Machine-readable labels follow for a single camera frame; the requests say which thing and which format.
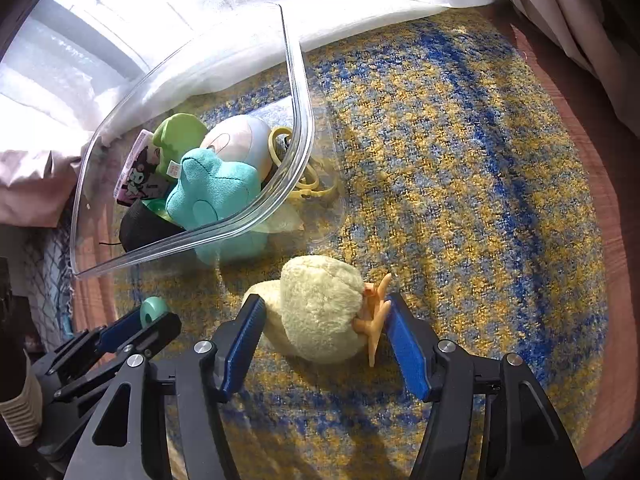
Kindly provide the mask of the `small teal tape roll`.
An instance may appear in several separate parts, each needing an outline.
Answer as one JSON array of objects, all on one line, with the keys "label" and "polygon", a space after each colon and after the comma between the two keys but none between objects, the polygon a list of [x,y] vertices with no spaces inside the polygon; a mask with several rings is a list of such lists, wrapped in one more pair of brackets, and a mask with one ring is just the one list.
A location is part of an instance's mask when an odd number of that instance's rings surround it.
[{"label": "small teal tape roll", "polygon": [[142,327],[148,327],[169,311],[168,304],[162,297],[149,296],[142,301],[139,313]]}]

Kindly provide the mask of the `yellow plastic scissors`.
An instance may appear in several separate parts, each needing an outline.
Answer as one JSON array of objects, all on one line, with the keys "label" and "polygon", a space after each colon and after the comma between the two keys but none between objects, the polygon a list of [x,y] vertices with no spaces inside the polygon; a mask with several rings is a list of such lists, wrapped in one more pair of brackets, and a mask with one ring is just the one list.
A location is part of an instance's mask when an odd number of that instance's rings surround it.
[{"label": "yellow plastic scissors", "polygon": [[268,136],[268,152],[273,166],[285,164],[297,181],[288,194],[291,200],[320,200],[331,203],[338,194],[338,182],[331,162],[310,154],[306,162],[296,162],[293,153],[293,130],[290,127],[273,127]]}]

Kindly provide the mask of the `black round plush toy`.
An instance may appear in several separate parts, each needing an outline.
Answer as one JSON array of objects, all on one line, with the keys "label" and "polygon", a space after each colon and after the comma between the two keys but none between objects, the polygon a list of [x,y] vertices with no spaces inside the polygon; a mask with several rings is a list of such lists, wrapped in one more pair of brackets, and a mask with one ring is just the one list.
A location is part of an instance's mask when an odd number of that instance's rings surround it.
[{"label": "black round plush toy", "polygon": [[125,252],[132,252],[183,231],[166,214],[164,200],[136,200],[122,217],[119,241]]}]

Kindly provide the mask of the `clear plastic storage box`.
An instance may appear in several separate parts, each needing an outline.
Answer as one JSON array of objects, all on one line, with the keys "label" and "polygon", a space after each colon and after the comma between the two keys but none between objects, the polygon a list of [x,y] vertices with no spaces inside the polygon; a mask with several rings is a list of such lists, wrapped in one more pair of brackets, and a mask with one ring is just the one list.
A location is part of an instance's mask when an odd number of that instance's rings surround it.
[{"label": "clear plastic storage box", "polygon": [[315,44],[289,6],[258,3],[144,76],[82,160],[76,275],[182,252],[219,266],[323,244],[345,199]]}]

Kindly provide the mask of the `white sheer curtain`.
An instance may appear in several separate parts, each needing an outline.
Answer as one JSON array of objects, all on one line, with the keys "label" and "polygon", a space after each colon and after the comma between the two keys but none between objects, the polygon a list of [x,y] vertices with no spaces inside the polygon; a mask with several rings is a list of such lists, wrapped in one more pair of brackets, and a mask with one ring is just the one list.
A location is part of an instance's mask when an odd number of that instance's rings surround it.
[{"label": "white sheer curtain", "polygon": [[1,147],[75,156],[132,84],[234,12],[277,3],[321,37],[494,0],[1,0]]}]

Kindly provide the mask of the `teal star plush toy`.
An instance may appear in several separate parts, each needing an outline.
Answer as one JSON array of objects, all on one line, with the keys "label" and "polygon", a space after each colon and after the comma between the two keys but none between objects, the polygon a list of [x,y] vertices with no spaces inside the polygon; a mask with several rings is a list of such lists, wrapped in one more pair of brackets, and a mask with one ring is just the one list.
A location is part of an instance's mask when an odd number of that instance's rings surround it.
[{"label": "teal star plush toy", "polygon": [[[257,170],[242,162],[225,162],[213,151],[194,148],[182,156],[177,185],[166,200],[169,217],[187,231],[227,219],[260,193]],[[202,263],[248,260],[265,249],[267,235],[250,231],[216,243],[200,245]]]}]

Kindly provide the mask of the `yellow blue woven rug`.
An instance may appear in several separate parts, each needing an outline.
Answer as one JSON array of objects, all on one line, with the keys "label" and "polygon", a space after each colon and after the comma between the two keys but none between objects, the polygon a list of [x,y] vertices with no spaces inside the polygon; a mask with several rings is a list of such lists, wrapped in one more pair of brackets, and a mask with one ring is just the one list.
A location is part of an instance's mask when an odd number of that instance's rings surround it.
[{"label": "yellow blue woven rug", "polygon": [[[194,252],[115,271],[124,313],[161,296],[182,319],[178,356],[235,315],[291,256],[326,254],[367,281],[394,274],[408,306],[467,352],[516,352],[575,448],[603,366],[600,230],[574,142],[532,70],[478,11],[449,10],[309,55],[332,122],[344,209],[272,238],[257,262]],[[242,479],[407,479],[431,405],[402,384],[386,338],[375,368],[260,345],[220,416]]]}]

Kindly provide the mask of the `grey pink curtain right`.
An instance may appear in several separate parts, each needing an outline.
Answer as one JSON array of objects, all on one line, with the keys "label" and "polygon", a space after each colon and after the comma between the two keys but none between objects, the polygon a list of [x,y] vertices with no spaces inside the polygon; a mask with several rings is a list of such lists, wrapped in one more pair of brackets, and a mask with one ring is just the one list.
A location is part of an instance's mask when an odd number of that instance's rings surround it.
[{"label": "grey pink curtain right", "polygon": [[639,132],[639,0],[510,0],[599,79],[618,119]]}]

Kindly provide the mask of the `green plush toy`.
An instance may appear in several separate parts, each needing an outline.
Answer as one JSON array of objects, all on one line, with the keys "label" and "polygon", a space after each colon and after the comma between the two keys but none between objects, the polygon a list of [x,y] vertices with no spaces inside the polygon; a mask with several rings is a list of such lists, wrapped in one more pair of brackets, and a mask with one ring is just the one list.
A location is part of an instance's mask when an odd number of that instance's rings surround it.
[{"label": "green plush toy", "polygon": [[160,149],[156,171],[166,172],[170,162],[180,162],[187,151],[201,145],[207,133],[207,126],[192,114],[177,113],[164,119],[152,137],[153,145]]}]

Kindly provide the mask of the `cream plush duck toy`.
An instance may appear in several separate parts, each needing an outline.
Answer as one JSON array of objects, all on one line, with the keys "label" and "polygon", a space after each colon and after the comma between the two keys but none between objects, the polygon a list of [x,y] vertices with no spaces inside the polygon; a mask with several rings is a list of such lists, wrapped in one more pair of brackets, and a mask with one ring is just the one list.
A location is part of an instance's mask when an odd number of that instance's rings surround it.
[{"label": "cream plush duck toy", "polygon": [[281,356],[316,364],[341,363],[361,350],[375,366],[376,352],[392,302],[392,276],[367,282],[354,266],[327,256],[288,260],[280,278],[256,283],[247,295],[265,301],[262,339]]}]

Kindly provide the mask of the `pink curtain left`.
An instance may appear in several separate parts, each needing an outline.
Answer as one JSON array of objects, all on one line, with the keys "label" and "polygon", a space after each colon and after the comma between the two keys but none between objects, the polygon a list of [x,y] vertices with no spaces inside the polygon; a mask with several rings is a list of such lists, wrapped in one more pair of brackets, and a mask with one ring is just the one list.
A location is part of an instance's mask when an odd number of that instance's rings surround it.
[{"label": "pink curtain left", "polygon": [[77,183],[80,156],[51,150],[1,151],[1,223],[55,228]]}]

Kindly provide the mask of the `pastel egg plush toy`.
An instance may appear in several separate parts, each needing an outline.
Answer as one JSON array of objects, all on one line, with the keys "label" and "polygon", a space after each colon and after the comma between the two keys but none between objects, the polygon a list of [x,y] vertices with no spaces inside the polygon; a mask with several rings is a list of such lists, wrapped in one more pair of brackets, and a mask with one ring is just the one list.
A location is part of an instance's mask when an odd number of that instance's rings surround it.
[{"label": "pastel egg plush toy", "polygon": [[264,182],[271,171],[268,140],[271,128],[260,118],[236,115],[218,122],[206,134],[200,148],[213,151],[225,162],[242,162],[254,167]]}]

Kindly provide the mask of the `beige ribbed sleeve cuff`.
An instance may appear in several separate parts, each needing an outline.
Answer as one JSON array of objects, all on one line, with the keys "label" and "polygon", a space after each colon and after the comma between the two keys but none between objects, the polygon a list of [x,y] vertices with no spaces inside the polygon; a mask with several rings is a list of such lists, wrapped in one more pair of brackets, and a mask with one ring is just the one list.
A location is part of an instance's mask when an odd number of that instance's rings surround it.
[{"label": "beige ribbed sleeve cuff", "polygon": [[26,358],[25,381],[21,392],[13,399],[0,403],[1,416],[21,448],[35,441],[42,425],[43,395],[40,383]]}]

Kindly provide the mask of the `blue checked fringed cloth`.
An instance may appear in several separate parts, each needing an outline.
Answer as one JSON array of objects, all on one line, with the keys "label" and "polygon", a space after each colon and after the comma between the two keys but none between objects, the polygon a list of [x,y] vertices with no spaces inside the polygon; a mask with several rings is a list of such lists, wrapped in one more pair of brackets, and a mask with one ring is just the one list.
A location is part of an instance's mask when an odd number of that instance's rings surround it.
[{"label": "blue checked fringed cloth", "polygon": [[65,205],[55,228],[29,228],[25,273],[32,322],[47,351],[73,338],[73,272],[70,267],[70,225],[73,199]]}]

